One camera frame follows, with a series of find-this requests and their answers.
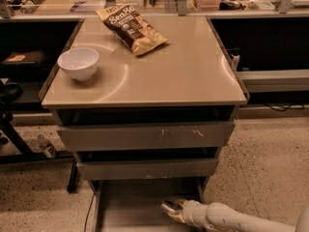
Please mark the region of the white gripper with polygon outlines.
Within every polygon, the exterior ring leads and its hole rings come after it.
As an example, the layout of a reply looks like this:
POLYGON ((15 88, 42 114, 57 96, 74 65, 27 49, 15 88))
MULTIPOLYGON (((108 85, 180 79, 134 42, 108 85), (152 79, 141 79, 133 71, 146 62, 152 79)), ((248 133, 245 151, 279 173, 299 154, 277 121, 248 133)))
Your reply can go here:
POLYGON ((173 201, 176 207, 183 208, 172 215, 172 219, 180 223, 194 227, 206 227, 209 224, 207 219, 208 206, 195 200, 176 199, 173 201))

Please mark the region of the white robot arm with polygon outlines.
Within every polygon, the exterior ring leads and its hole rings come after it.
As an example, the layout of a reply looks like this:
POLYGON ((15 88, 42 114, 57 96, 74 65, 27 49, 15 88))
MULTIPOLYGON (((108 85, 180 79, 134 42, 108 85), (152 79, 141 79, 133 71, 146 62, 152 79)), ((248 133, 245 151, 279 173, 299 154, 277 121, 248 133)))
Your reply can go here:
POLYGON ((209 205, 194 200, 177 200, 178 210, 169 214, 174 220, 211 232, 309 232, 309 209, 300 215, 296 225, 289 225, 237 212, 213 202, 209 205))

